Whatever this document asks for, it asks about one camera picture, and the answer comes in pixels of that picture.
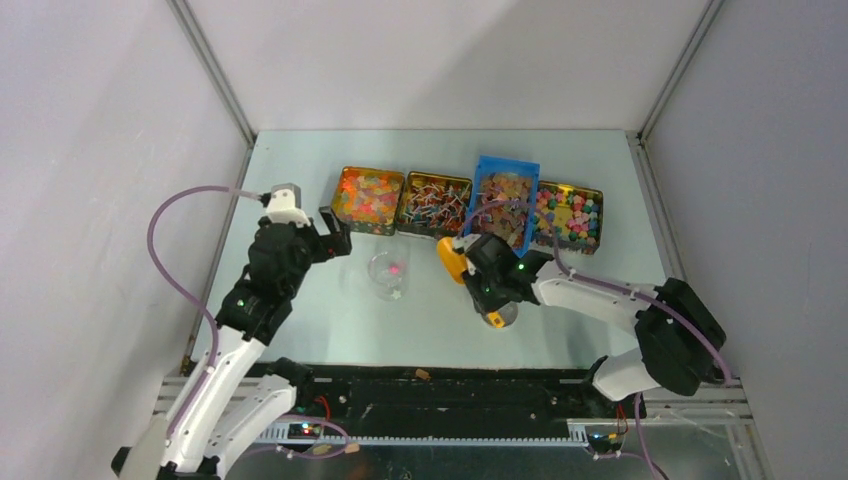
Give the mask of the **clear plastic jar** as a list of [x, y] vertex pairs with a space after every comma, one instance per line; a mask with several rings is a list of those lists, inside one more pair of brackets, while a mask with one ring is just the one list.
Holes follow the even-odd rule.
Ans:
[[367, 268], [373, 293], [386, 301], [401, 299], [407, 290], [408, 260], [397, 251], [375, 254]]

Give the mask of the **orange plastic scoop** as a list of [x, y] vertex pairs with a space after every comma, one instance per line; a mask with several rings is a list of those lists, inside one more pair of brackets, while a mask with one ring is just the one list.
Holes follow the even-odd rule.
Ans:
[[464, 284], [463, 274], [468, 269], [464, 247], [463, 237], [442, 237], [437, 242], [437, 254], [442, 265], [452, 280], [459, 285]]

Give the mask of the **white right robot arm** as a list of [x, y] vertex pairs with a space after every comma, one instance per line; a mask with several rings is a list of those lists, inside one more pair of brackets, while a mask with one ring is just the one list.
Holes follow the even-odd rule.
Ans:
[[492, 328], [514, 322], [518, 304], [526, 302], [580, 313], [636, 339], [636, 347], [602, 356], [591, 367], [581, 402], [593, 417], [606, 418], [622, 400], [656, 388], [691, 397], [714, 367], [729, 374], [719, 354], [726, 334], [682, 280], [656, 286], [592, 277], [566, 266], [558, 254], [528, 250], [519, 256], [491, 233], [444, 238], [437, 252]]

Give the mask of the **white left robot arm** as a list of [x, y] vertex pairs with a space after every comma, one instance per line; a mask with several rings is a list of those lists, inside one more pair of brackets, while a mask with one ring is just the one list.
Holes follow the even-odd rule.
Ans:
[[111, 468], [120, 479], [223, 479], [276, 418], [304, 416], [316, 403], [312, 371], [284, 357], [256, 389], [227, 408], [241, 381], [292, 312], [310, 267], [351, 253], [351, 230], [329, 206], [329, 231], [295, 207], [272, 207], [258, 222], [240, 278], [213, 321], [213, 340], [171, 409], [154, 418]]

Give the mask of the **tin of gummy candies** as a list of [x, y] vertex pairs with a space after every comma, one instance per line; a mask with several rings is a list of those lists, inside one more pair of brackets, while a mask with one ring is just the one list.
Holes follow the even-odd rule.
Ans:
[[330, 206], [353, 232], [393, 236], [404, 184], [399, 171], [346, 166]]

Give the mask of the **blue bin of candies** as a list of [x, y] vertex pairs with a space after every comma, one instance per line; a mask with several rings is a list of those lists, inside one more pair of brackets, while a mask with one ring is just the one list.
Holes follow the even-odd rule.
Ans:
[[460, 233], [492, 233], [523, 256], [535, 226], [539, 174], [540, 165], [534, 162], [481, 155]]

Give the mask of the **tin of colourful cube candies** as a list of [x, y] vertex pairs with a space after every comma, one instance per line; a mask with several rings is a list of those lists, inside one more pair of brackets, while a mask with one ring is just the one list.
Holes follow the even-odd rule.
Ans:
[[604, 196], [600, 190], [540, 181], [536, 193], [532, 244], [583, 255], [600, 247]]

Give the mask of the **silver metal jar lid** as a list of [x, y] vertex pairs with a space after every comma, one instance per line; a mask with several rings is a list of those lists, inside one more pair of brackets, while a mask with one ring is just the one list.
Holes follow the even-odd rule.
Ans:
[[484, 322], [492, 328], [503, 329], [511, 326], [518, 317], [518, 304], [509, 302], [499, 309], [482, 314]]

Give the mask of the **tin of lollipops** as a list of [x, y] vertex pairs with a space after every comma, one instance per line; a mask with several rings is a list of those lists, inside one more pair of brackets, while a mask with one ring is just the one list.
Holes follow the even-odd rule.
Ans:
[[412, 171], [400, 196], [396, 230], [436, 239], [456, 236], [464, 224], [471, 193], [469, 178]]

